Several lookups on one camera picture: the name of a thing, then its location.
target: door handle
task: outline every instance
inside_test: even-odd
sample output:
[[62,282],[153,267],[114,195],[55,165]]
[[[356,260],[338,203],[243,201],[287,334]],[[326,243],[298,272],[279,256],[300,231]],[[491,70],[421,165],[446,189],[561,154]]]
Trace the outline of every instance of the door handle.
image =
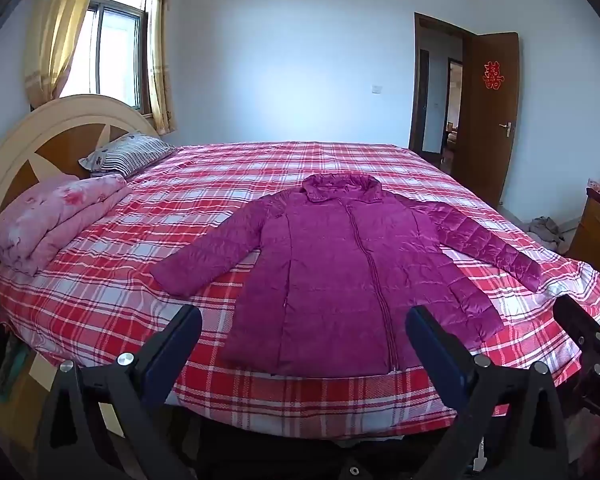
[[498,124],[498,126],[502,126],[503,128],[507,129],[507,137],[510,136],[511,134],[511,121],[509,121],[507,124]]

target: pillow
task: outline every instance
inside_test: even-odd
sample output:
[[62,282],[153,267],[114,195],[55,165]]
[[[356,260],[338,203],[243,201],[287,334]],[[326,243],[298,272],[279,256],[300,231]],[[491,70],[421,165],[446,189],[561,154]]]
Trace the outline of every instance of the pillow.
[[163,160],[176,150],[157,137],[130,132],[105,144],[78,162],[92,175],[119,173],[127,178],[144,168]]

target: jacket zipper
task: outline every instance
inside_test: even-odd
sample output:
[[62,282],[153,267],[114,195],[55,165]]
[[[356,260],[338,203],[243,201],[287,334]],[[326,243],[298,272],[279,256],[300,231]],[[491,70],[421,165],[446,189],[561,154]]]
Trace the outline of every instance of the jacket zipper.
[[374,282],[374,290],[376,292],[376,296],[378,297],[378,303],[380,304],[380,310],[382,311],[382,320],[384,320],[384,330],[386,332],[387,345],[389,347],[389,366],[390,372],[396,371],[398,368],[398,351],[395,347],[395,339],[394,339],[394,329],[391,325],[391,315],[389,313],[389,305],[387,304],[384,295],[382,294],[382,290],[380,289],[380,279],[378,278],[378,269],[376,269],[376,263],[369,254],[369,252],[363,247],[362,240],[360,239],[360,233],[358,232],[358,226],[356,224],[355,218],[349,209],[349,206],[346,205],[345,209],[347,214],[349,215],[349,220],[353,227],[353,234],[356,238],[356,243],[360,250],[365,253],[366,259],[369,262],[369,267],[371,268],[371,275],[373,277]]

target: wooden cabinet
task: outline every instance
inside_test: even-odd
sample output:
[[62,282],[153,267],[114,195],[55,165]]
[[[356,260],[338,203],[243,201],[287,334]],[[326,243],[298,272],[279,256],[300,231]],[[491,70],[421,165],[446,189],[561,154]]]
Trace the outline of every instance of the wooden cabinet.
[[587,262],[600,272],[600,195],[587,189],[587,205],[567,257]]

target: wooden door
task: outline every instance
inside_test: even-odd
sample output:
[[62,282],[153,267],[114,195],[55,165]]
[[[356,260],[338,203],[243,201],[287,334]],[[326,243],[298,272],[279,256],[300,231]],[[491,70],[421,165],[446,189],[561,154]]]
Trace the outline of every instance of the wooden door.
[[509,170],[519,86],[517,33],[466,38],[458,139],[451,175],[493,208],[500,204]]
[[420,49],[418,63],[418,96],[416,101],[416,126],[410,150],[420,153],[424,142],[424,127],[427,121],[427,99],[429,97],[429,51]]

